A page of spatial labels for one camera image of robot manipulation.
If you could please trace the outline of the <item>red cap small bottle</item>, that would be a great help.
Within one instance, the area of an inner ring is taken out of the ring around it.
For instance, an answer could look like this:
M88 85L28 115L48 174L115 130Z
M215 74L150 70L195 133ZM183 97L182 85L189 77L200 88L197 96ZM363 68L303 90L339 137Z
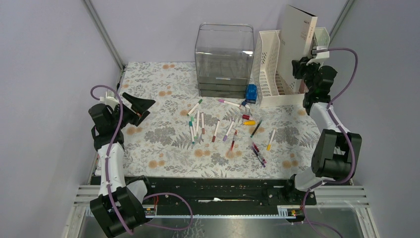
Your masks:
M242 119L245 119L245 120L253 120L253 117L250 116L250 115L242 115Z

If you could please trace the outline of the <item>clear acrylic drawer organizer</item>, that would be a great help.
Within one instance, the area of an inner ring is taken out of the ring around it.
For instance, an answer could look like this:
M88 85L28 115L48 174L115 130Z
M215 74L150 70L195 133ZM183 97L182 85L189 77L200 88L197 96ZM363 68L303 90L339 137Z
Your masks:
M244 99L253 60L251 25L202 23L195 43L199 95Z

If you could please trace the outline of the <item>teal cap white marker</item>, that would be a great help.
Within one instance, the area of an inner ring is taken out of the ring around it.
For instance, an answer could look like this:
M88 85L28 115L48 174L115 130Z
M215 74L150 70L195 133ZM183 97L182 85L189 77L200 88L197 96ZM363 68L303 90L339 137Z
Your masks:
M195 144L196 131L195 131L195 128L194 128L194 117L190 117L189 128L190 128L190 134L191 134L192 144Z

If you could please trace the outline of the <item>green clipboard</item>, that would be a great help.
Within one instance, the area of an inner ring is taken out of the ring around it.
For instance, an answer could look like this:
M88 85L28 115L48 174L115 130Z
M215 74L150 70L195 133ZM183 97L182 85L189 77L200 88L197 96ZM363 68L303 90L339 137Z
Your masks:
M329 47L330 36L326 28L317 27L314 32L315 46Z

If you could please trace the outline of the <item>yellow cap white marker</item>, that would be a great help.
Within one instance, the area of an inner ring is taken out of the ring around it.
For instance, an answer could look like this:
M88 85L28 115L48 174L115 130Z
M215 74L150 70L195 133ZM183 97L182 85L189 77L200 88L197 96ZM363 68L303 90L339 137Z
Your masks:
M271 132L271 135L270 135L270 140L269 140L269 142L267 144L267 147L266 147L267 151L271 150L271 146L272 146L275 134L276 134L276 129L273 129L273 131Z

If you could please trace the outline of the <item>purple cap white marker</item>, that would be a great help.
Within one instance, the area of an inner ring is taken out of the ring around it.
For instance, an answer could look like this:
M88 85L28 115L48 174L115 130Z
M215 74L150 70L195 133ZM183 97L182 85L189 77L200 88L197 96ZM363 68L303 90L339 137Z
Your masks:
M234 123L235 123L235 121L234 120L232 120L231 122L230 122L230 125L229 125L229 127L228 127L228 129L227 129L227 131L226 131L226 133L225 133L225 135L224 135L224 137L223 137L223 142L225 142L226 140L227 140L227 138L228 138L228 136L229 136L229 134L230 134L230 131L232 130L232 127L233 127L233 125L234 125Z

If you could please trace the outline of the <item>beige notebook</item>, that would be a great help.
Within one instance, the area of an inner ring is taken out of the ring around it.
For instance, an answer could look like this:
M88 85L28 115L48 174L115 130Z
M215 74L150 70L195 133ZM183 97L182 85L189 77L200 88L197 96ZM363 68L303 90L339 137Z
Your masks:
M318 17L299 8L287 5L280 32L277 71L291 94L299 92L300 79L292 75L292 61L299 61L310 51Z

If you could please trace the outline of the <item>white mesh file rack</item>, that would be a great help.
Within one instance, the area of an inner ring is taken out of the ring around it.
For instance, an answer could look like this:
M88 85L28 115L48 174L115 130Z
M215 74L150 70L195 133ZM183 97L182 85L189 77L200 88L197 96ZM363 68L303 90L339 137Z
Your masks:
M308 91L304 80L301 80L299 92L291 94L287 88L285 81L281 78L277 71L277 63L280 48L280 32L281 30L260 31L257 39L257 45L254 52L254 60L252 67L252 77L254 84L257 86L258 99L257 103L262 107L276 107L283 105L302 104L305 93ZM312 76L318 76L322 68L323 61L310 62L320 63L320 68Z

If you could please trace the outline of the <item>rust cap white marker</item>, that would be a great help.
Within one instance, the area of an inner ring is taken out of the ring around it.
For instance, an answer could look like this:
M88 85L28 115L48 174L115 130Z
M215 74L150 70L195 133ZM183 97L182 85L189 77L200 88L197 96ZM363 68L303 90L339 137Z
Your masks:
M205 134L205 120L204 120L204 113L203 112L201 112L201 114L200 114L200 120L201 120L201 129L202 129L202 135L204 135Z

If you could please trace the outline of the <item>green cap white marker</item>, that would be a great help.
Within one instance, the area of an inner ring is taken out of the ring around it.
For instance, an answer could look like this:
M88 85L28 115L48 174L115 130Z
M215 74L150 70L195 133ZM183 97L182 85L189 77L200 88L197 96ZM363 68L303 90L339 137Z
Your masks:
M202 99L200 99L193 107L192 109L187 113L188 116L191 116L193 114L193 112L195 111L195 109L202 103Z

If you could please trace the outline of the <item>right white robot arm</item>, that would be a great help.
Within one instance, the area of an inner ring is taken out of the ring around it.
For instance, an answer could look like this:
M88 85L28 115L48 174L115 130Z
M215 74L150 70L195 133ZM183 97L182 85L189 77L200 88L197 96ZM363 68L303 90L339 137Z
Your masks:
M293 77L302 80L307 88L303 107L320 130L311 166L293 175L282 192L288 203L297 204L306 193L321 185L346 183L352 178L362 138L351 133L333 109L329 93L337 71L312 62L308 57L293 60L292 68Z

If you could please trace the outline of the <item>yellow small bottle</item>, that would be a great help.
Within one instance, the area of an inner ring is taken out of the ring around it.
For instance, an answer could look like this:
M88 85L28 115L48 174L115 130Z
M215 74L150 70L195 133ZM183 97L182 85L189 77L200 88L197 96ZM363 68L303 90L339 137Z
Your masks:
M248 121L243 122L243 125L255 125L255 124L256 124L255 120L248 120Z

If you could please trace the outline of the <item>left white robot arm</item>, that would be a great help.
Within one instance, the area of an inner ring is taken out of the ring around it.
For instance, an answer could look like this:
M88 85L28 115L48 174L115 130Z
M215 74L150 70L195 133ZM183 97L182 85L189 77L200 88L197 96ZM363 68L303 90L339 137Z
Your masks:
M146 223L144 207L152 201L154 191L148 179L140 176L131 182L125 180L123 172L124 136L122 129L127 124L138 126L149 114L155 100L141 99L123 93L131 103L127 107L113 94L100 98L88 113L94 127L91 130L94 148L102 164L100 191L90 201L90 209L99 226L108 238Z

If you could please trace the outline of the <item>brown cap white marker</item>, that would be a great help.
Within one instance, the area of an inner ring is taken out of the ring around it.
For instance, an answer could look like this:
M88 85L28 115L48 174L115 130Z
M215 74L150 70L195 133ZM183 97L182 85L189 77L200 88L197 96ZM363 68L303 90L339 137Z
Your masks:
M214 130L214 133L213 133L213 136L212 136L212 143L214 143L215 142L215 140L216 140L216 136L217 136L217 132L218 132L218 129L219 129L219 125L220 125L220 120L218 119L217 120L217 123L216 123L216 127L215 127L215 130Z

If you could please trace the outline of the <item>floral table mat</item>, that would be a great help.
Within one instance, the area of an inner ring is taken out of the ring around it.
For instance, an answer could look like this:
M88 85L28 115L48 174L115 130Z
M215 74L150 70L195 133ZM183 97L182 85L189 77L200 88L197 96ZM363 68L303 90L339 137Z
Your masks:
M139 126L129 124L123 129L126 176L287 179L310 166L320 136L316 123L301 105L253 105L247 111L220 103L217 98L200 97L192 62L131 62L120 91L156 101ZM200 99L202 103L188 116ZM196 126L197 110L204 113L206 131L202 135L200 120L199 136L192 144L189 121L194 117ZM243 125L247 120L242 115L252 116L256 124ZM218 119L220 125L212 143ZM235 123L223 142L232 120ZM273 129L276 134L267 151ZM230 152L235 130L237 137ZM252 151L252 142L267 161L265 168Z

